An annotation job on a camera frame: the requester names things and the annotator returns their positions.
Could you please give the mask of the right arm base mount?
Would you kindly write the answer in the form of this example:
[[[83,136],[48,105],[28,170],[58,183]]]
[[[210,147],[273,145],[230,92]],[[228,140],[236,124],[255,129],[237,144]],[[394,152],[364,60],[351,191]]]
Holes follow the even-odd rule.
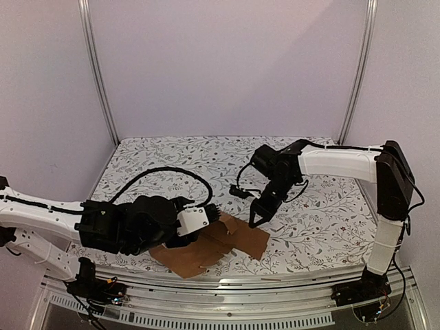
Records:
[[[365,267],[360,279],[334,285],[331,299],[338,307],[387,296],[391,286],[386,274],[378,275]]]

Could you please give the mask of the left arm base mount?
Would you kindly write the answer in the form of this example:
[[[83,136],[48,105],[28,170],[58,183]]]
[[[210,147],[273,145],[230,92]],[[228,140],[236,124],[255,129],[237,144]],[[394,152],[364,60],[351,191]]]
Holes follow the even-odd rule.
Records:
[[[96,277],[96,265],[90,259],[80,257],[79,271],[72,282],[67,282],[67,292],[99,305],[121,305],[128,287],[117,276],[101,279]]]

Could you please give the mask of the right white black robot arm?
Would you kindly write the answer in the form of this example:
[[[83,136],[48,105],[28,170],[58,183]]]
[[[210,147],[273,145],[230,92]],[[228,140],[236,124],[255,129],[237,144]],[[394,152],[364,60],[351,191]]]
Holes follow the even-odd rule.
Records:
[[[303,182],[305,175],[349,177],[377,187],[377,232],[366,264],[370,274],[359,280],[355,293],[371,299],[382,288],[379,276],[387,273],[404,231],[404,222],[415,205],[414,193],[420,190],[399,144],[389,140],[381,146],[324,146],[309,140],[297,140],[283,149],[259,147],[250,164],[269,182],[250,206],[249,226],[269,222],[288,192]]]

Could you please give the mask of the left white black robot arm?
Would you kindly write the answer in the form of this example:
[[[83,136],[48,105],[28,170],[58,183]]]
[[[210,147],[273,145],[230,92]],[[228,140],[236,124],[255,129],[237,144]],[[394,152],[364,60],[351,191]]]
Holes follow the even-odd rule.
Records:
[[[184,197],[140,196],[129,203],[110,201],[61,202],[33,197],[12,189],[1,178],[1,246],[26,254],[62,281],[75,281],[87,298],[102,293],[102,283],[86,262],[69,255],[39,235],[56,237],[112,254],[137,256],[152,248],[185,247],[199,232],[220,218],[218,207],[193,205]]]

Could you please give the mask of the brown cardboard box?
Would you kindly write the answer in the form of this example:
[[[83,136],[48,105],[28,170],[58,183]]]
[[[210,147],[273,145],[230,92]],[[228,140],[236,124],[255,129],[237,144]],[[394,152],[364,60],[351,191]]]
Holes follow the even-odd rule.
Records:
[[[266,231],[251,228],[247,222],[223,212],[218,221],[204,228],[186,247],[160,245],[150,249],[149,254],[179,277],[192,278],[207,272],[233,250],[259,261],[269,238]]]

